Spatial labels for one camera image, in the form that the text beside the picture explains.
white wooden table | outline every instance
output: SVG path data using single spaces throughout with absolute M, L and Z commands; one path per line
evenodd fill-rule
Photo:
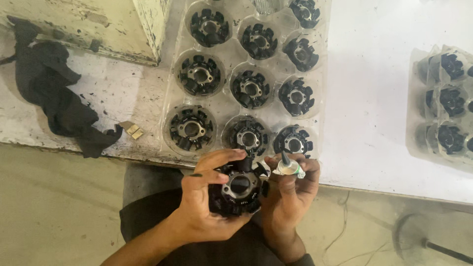
M 105 150 L 108 156 L 192 165 L 159 153 L 156 139 L 173 57 L 170 29 L 181 16 L 175 5 L 166 37 L 172 47 L 163 47 L 159 68 L 71 51 L 68 65 L 82 74 L 71 89 L 99 113 L 95 126 L 130 120 L 146 130 L 137 141 L 124 135 Z M 333 0 L 322 184 L 473 204 L 472 174 L 415 158 L 405 146 L 411 53 L 434 44 L 473 53 L 472 10 L 469 0 Z M 13 45 L 0 30 L 0 57 L 13 54 Z M 21 98 L 14 73 L 14 64 L 0 67 L 0 142 L 78 151 Z

finger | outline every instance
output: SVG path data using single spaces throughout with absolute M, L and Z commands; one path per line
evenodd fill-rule
M 296 194 L 296 177 L 294 175 L 283 176 L 279 182 L 279 192 L 281 199 L 286 206 L 294 207 L 298 201 Z
M 200 174 L 185 176 L 181 181 L 183 194 L 192 190 L 207 188 L 209 184 L 225 184 L 228 176 L 214 170 L 204 171 Z
M 200 173 L 206 170 L 213 170 L 217 167 L 227 164 L 230 161 L 243 160 L 247 156 L 245 150 L 225 149 L 207 153 L 201 157 L 194 173 Z
M 264 162 L 271 168 L 271 172 L 278 167 L 279 161 L 269 156 L 264 157 Z
M 296 160 L 304 172 L 315 172 L 320 170 L 320 164 L 317 160 L 300 158 Z

clear plastic tray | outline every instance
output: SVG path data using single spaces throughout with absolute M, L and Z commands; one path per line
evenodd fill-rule
M 159 138 L 166 143 L 166 145 L 161 147 L 162 152 L 177 153 L 184 156 L 184 160 L 196 161 L 198 160 L 198 155 L 204 152 L 229 147 L 229 140 L 226 135 L 228 134 L 228 127 L 235 121 L 251 118 L 259 121 L 264 127 L 264 134 L 267 134 L 267 143 L 255 140 L 262 142 L 261 148 L 264 148 L 263 152 L 257 152 L 259 155 L 254 155 L 256 157 L 255 162 L 262 161 L 265 155 L 274 154 L 274 141 L 278 134 L 284 128 L 296 124 L 298 131 L 304 129 L 309 134 L 307 141 L 312 142 L 312 150 L 305 151 L 306 155 L 310 155 L 312 158 L 319 157 L 321 152 L 319 141 L 321 140 L 321 132 L 323 130 L 327 34 L 331 1 L 315 3 L 315 8 L 318 9 L 317 14 L 320 12 L 320 15 L 316 16 L 318 22 L 311 29 L 301 27 L 293 10 L 289 8 L 293 1 L 276 2 L 276 12 L 269 15 L 265 15 L 271 13 L 263 5 L 265 1 L 188 0 L 186 2 L 176 41 L 174 64 L 168 79 L 163 115 L 160 121 L 163 131 Z M 202 16 L 202 12 L 205 9 L 210 9 L 211 13 L 206 10 L 204 15 L 215 18 L 214 21 L 207 24 L 202 23 L 198 27 L 195 26 L 195 22 Z M 263 26 L 263 33 L 259 30 L 261 26 L 258 26 L 259 31 L 253 32 L 254 26 L 257 24 Z M 217 35 L 212 35 L 212 38 L 208 36 L 203 38 L 196 31 L 201 31 L 204 35 L 208 32 L 216 32 Z M 272 39 L 261 39 L 260 35 L 263 34 L 272 35 Z M 249 39 L 245 40 L 246 42 L 243 41 L 244 35 L 249 36 Z M 277 42 L 277 46 L 274 52 L 259 53 L 263 55 L 259 57 L 254 56 L 257 57 L 255 59 L 250 56 L 250 53 L 242 45 L 247 45 L 248 40 L 254 41 L 254 43 L 259 42 L 258 47 L 274 47 L 273 43 L 275 42 Z M 309 66 L 311 60 L 312 63 L 316 61 L 316 64 L 313 67 L 309 67 L 309 69 L 301 67 L 298 69 L 288 54 L 284 53 L 289 43 L 293 46 L 296 44 L 296 51 L 289 53 L 293 58 L 297 57 L 301 61 L 307 62 L 306 65 Z M 317 58 L 314 55 L 307 54 L 304 44 L 307 44 L 307 49 L 313 50 L 313 54 L 316 54 Z M 212 85 L 210 91 L 206 87 L 204 93 L 197 94 L 194 93 L 194 90 L 186 89 L 186 87 L 196 88 L 196 85 L 192 82 L 187 83 L 186 80 L 189 75 L 192 75 L 194 78 L 197 76 L 197 73 L 195 73 L 197 68 L 188 68 L 188 65 L 192 64 L 195 60 L 212 65 L 212 73 L 220 73 L 220 83 L 218 86 Z M 256 89 L 254 89 L 255 87 L 252 83 L 255 80 L 251 78 L 255 77 L 258 73 L 264 76 L 264 84 L 263 87 L 256 86 Z M 203 77 L 200 78 L 200 84 L 206 84 L 206 82 L 210 84 L 211 80 L 209 78 L 215 79 L 215 76 L 209 71 L 201 71 L 198 74 L 203 74 Z M 289 85 L 299 86 L 298 92 L 293 92 L 289 95 L 290 99 L 287 99 L 289 103 L 305 103 L 307 101 L 308 105 L 312 104 L 312 106 L 308 110 L 306 108 L 300 111 L 300 115 L 297 116 L 289 113 L 285 108 L 288 105 L 288 101 L 286 101 L 287 96 L 280 96 L 280 89 L 283 85 L 286 88 Z M 240 102 L 236 99 L 234 96 L 235 92 L 243 92 L 252 96 L 262 95 L 265 96 L 265 99 L 261 98 L 262 100 L 257 104 L 254 106 L 249 104 L 246 108 L 240 104 L 242 98 L 239 98 Z M 209 145 L 203 144 L 202 149 L 180 151 L 180 148 L 176 147 L 176 142 L 172 141 L 168 136 L 170 134 L 168 123 L 175 116 L 176 107 L 180 109 L 183 106 L 188 106 L 189 108 L 199 108 L 201 106 L 216 121 L 215 131 L 212 133 L 212 141 L 209 142 Z
M 412 132 L 415 148 L 434 162 L 467 169 L 464 164 L 473 165 L 473 55 L 434 47 L 413 71 L 423 118 Z

black pipe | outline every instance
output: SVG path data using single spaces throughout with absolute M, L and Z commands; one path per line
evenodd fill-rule
M 2 59 L 0 60 L 0 66 L 1 65 L 4 65 L 4 64 L 8 64 L 8 63 L 11 63 L 13 61 L 15 61 L 17 59 L 17 55 L 13 55 L 11 57 L 8 57 L 8 58 L 5 58 L 5 59 Z
M 447 256 L 454 257 L 458 260 L 461 260 L 461 261 L 464 261 L 466 263 L 469 263 L 469 264 L 473 265 L 473 257 L 469 257 L 467 255 L 458 253 L 458 252 L 453 251 L 451 249 L 441 247 L 439 245 L 436 245 L 436 244 L 430 242 L 428 239 L 424 239 L 422 241 L 422 245 L 423 245 L 424 248 L 433 249 L 433 250 L 438 251 L 440 253 L 443 253 Z

black paint stain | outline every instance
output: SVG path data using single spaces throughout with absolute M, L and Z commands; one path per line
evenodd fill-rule
M 101 41 L 93 39 L 92 43 L 90 44 L 89 50 L 93 51 L 94 53 L 97 53 L 100 45 L 102 45 Z
M 121 34 L 125 34 L 125 35 L 126 35 L 126 33 L 124 33 L 123 31 L 118 30 L 118 29 L 116 29 L 116 30 L 117 30 L 119 33 L 121 33 Z
M 61 40 L 65 37 L 65 33 L 58 30 L 58 29 L 54 29 L 53 30 L 53 38 L 56 39 L 56 40 Z

